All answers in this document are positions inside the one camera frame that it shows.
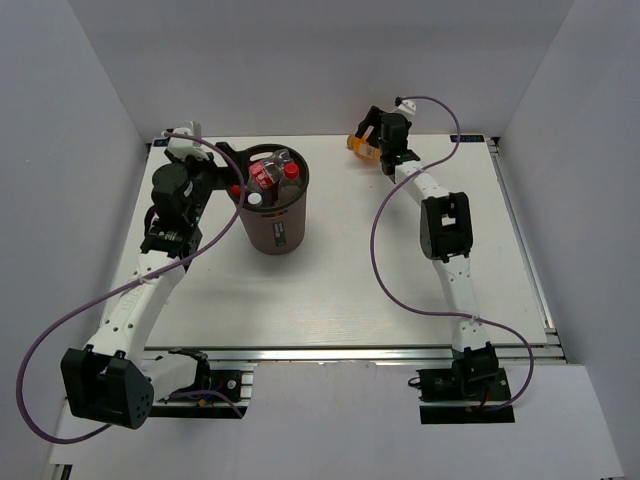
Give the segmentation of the orange bottle with white label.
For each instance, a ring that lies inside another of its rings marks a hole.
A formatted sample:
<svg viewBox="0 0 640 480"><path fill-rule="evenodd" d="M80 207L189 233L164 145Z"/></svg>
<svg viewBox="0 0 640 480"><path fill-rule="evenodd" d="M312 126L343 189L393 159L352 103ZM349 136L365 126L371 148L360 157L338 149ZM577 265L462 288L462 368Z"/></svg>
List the orange bottle with white label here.
<svg viewBox="0 0 640 480"><path fill-rule="evenodd" d="M364 162L380 162L381 153L378 148L378 140L373 134L361 137L349 135L346 140L346 146L356 157Z"/></svg>

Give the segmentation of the clear bottle red label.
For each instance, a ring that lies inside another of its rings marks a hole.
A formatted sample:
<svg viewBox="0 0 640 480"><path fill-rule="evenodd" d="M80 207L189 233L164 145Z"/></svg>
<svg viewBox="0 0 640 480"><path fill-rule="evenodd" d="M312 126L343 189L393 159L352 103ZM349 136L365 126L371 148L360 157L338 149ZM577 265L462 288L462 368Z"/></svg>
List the clear bottle red label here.
<svg viewBox="0 0 640 480"><path fill-rule="evenodd" d="M285 167L292 162L286 148L270 151L264 158L249 161L245 177L247 193L257 193L263 198L269 196L283 178Z"/></svg>

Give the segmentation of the blue label water bottle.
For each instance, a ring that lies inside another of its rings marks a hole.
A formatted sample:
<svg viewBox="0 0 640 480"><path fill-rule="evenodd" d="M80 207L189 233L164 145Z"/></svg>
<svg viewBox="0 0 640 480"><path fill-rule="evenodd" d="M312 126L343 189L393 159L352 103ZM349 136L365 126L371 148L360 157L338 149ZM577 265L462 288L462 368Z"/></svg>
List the blue label water bottle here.
<svg viewBox="0 0 640 480"><path fill-rule="evenodd" d="M247 196L247 203L253 207L260 207L263 203L263 196L258 192L252 192Z"/></svg>

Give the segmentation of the red cap bottle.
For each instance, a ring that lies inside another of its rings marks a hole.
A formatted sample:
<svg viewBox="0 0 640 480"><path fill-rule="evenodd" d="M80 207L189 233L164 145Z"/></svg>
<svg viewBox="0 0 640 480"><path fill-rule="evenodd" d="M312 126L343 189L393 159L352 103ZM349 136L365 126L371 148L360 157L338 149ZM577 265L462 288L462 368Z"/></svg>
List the red cap bottle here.
<svg viewBox="0 0 640 480"><path fill-rule="evenodd" d="M294 162L288 162L283 169L283 177L278 185L278 200L281 204L294 200L302 190L300 168Z"/></svg>

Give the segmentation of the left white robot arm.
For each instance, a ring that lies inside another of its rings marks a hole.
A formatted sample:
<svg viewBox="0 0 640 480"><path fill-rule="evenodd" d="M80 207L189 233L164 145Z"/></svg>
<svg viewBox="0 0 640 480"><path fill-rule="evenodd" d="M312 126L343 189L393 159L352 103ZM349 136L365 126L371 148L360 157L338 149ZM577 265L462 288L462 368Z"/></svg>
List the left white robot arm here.
<svg viewBox="0 0 640 480"><path fill-rule="evenodd" d="M168 164L152 176L155 219L145 228L131 286L81 349L70 348L61 373L71 413L79 418L139 428L157 401L220 397L206 354L175 348L144 360L149 335L192 260L203 253L199 222L211 193L224 188L213 155L217 147L175 130Z"/></svg>

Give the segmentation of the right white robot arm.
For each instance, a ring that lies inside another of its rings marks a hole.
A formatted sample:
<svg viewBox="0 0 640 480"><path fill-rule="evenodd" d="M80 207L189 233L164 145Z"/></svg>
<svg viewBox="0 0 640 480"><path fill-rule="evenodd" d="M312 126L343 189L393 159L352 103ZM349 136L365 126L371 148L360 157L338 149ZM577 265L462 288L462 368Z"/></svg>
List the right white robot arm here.
<svg viewBox="0 0 640 480"><path fill-rule="evenodd" d="M451 384L461 397L484 391L498 372L498 360L480 323L470 274L473 232L469 198L442 187L408 146L416 104L401 100L386 112L372 106L349 136L347 147L358 156L376 160L393 183L420 207L419 239L423 255L438 274L451 316L453 353Z"/></svg>

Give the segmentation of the brown plastic waste bin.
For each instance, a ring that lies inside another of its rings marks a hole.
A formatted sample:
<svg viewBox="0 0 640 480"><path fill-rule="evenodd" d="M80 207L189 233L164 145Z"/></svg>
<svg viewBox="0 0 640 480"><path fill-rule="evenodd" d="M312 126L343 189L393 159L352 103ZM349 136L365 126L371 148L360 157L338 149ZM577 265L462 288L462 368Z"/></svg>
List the brown plastic waste bin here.
<svg viewBox="0 0 640 480"><path fill-rule="evenodd" d="M245 150L250 152L250 160L267 156L268 152L286 148L293 162L300 168L302 190L298 196L279 207L273 203L278 200L278 185L272 193L263 198L260 207L247 203L246 197L240 212L240 219L251 244L256 250L268 255L283 255L294 251L303 241L306 227L306 203L309 186L309 168L305 159L290 147L280 144L260 144Z"/></svg>

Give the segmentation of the right blue corner sticker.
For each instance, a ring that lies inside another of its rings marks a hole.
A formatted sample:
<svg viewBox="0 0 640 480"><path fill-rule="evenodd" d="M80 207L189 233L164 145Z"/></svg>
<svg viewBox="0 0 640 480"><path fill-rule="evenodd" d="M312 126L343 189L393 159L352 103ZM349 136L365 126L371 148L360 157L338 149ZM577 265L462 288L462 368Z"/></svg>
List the right blue corner sticker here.
<svg viewBox="0 0 640 480"><path fill-rule="evenodd" d="M480 134L461 134L461 135L450 135L450 140L452 143L484 143L485 138Z"/></svg>

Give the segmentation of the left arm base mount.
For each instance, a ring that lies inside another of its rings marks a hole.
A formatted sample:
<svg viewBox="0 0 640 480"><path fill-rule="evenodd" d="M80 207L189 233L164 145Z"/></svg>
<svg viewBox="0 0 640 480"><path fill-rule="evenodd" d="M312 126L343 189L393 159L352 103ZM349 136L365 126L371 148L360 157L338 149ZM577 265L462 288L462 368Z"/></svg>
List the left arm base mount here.
<svg viewBox="0 0 640 480"><path fill-rule="evenodd" d="M202 351L174 348L144 362L157 397L154 418L240 419L248 409L253 372L211 362Z"/></svg>

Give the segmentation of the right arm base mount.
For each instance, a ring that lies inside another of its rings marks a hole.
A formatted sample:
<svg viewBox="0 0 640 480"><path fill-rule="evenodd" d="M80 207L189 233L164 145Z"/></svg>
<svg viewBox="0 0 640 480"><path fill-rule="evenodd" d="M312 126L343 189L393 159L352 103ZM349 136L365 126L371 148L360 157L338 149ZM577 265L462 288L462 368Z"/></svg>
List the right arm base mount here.
<svg viewBox="0 0 640 480"><path fill-rule="evenodd" d="M515 422L506 372L487 348L465 351L449 368L418 370L407 385L419 393L423 425Z"/></svg>

